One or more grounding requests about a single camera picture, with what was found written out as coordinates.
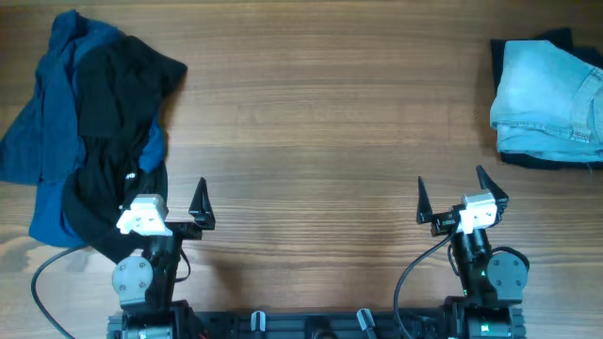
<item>wooden table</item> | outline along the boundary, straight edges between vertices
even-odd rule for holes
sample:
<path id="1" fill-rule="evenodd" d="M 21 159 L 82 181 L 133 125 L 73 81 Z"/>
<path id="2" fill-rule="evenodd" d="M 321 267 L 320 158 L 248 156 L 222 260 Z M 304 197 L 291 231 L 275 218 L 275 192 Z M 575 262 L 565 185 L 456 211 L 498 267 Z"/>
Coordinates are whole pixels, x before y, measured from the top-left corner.
<path id="1" fill-rule="evenodd" d="M 603 332 L 601 173 L 502 164 L 488 126 L 489 40 L 568 25 L 578 43 L 601 48 L 603 3 L 13 2 L 0 8 L 0 135 L 31 96 L 55 15 L 69 8 L 188 65 L 163 124 L 169 218 L 187 217 L 204 176 L 218 219 L 204 241 L 184 245 L 193 273 L 175 297 L 196 310 L 389 310 L 401 271 L 437 241 L 415 224 L 416 177 L 442 211 L 478 187 L 481 164 L 512 197 L 491 242 L 532 262 L 529 338 Z M 58 337 L 29 291 L 32 272 L 60 251 L 27 235 L 34 199 L 34 187 L 0 184 L 2 338 Z M 119 311 L 113 267 L 82 250 L 41 276 L 43 302 L 75 337 L 103 337 Z M 440 250 L 400 304 L 461 293 Z"/>

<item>wood grain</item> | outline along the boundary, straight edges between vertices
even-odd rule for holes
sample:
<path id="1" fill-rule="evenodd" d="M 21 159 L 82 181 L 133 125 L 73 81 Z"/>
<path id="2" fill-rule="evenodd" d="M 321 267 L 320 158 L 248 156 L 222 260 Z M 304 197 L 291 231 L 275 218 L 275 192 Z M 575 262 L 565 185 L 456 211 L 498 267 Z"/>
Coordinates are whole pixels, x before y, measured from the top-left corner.
<path id="1" fill-rule="evenodd" d="M 169 218 L 187 217 L 202 175 L 218 226 L 185 244 L 193 273 L 177 298 L 200 311 L 387 310 L 401 271 L 435 243 L 414 222 L 417 175 L 442 210 L 477 188 L 481 164 L 513 200 L 491 242 L 532 261 L 530 338 L 600 337 L 603 179 L 499 162 L 488 41 L 571 26 L 601 48 L 603 3 L 6 2 L 0 134 L 31 96 L 54 16 L 73 7 L 189 66 L 163 108 Z M 0 184 L 2 338 L 58 337 L 29 292 L 60 251 L 28 237 L 34 199 L 34 187 Z M 112 268 L 84 250 L 42 275 L 41 298 L 75 337 L 103 337 L 119 311 Z M 438 251 L 400 304 L 460 293 Z"/>

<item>blue jeans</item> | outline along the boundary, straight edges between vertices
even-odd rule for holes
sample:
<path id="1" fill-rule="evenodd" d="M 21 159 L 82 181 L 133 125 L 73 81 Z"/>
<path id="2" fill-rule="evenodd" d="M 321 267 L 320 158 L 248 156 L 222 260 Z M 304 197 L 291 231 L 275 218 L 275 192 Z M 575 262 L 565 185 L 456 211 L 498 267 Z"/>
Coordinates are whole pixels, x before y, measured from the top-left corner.
<path id="1" fill-rule="evenodd" d="M 603 71 L 548 41 L 508 41 L 490 122 L 499 152 L 603 161 Z"/>

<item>folded clothing stack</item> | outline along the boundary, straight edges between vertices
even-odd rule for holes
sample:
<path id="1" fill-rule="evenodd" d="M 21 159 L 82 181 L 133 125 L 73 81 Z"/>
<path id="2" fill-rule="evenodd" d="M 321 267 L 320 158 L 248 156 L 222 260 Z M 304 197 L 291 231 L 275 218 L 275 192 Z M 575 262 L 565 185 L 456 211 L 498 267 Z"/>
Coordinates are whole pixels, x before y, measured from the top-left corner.
<path id="1" fill-rule="evenodd" d="M 137 194 L 167 200 L 158 112 L 186 71 L 109 24 L 55 18 L 34 95 L 0 142 L 0 180 L 38 186 L 32 237 L 79 246 L 115 228 Z M 115 234 L 93 247 L 117 263 L 143 242 Z"/>
<path id="2" fill-rule="evenodd" d="M 568 28 L 536 40 L 492 40 L 490 120 L 503 161 L 537 169 L 600 168 L 603 57 Z"/>

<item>black fabric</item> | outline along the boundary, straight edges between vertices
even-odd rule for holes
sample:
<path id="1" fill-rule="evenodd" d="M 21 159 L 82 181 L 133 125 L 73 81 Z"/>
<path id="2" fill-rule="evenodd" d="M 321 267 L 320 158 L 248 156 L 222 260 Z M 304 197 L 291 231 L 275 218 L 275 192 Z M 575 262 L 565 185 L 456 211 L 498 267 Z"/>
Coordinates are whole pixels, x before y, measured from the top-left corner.
<path id="1" fill-rule="evenodd" d="M 139 168 L 156 108 L 187 70 L 135 37 L 98 47 L 79 63 L 78 132 L 86 165 L 72 174 L 63 190 L 63 209 L 73 230 L 86 242 L 116 227 L 139 193 L 167 200 L 165 164 L 151 173 Z M 137 234 L 116 234 L 93 247 L 115 263 L 141 248 Z"/>
<path id="2" fill-rule="evenodd" d="M 574 39 L 572 30 L 564 27 L 547 31 L 530 40 L 547 40 L 554 44 L 557 48 L 579 58 L 598 68 L 603 68 L 603 56 L 593 47 L 574 47 Z M 492 75 L 494 78 L 495 92 L 500 84 L 502 76 L 503 61 L 505 57 L 505 44 L 508 40 L 490 40 L 490 51 L 492 52 Z M 579 163 L 579 162 L 562 162 L 539 159 L 527 154 L 521 153 L 501 153 L 500 159 L 508 164 L 518 165 L 527 169 L 534 170 L 559 170 L 562 168 L 578 168 L 600 170 L 603 169 L 603 162 Z"/>

